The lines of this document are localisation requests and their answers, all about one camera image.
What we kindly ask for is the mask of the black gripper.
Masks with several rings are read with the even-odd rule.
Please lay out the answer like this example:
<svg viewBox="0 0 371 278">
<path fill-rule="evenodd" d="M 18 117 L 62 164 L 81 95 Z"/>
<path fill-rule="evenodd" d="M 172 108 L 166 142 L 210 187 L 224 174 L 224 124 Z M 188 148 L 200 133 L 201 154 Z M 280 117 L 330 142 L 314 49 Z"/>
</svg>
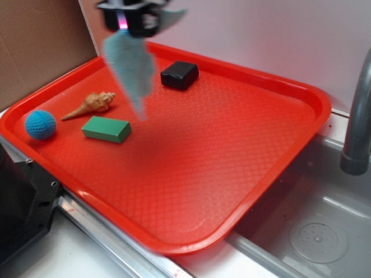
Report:
<svg viewBox="0 0 371 278">
<path fill-rule="evenodd" d="M 133 37 L 152 37 L 160 30 L 160 12 L 168 1 L 100 1 L 106 28 L 127 30 Z"/>
</svg>

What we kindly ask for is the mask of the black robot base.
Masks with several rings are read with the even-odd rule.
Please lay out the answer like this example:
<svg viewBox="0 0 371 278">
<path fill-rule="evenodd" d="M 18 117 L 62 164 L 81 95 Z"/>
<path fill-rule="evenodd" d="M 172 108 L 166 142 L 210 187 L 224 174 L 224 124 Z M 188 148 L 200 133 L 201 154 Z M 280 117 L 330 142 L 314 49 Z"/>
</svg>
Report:
<svg viewBox="0 0 371 278">
<path fill-rule="evenodd" d="M 47 235 L 62 186 L 37 162 L 14 162 L 1 146 L 1 266 Z"/>
</svg>

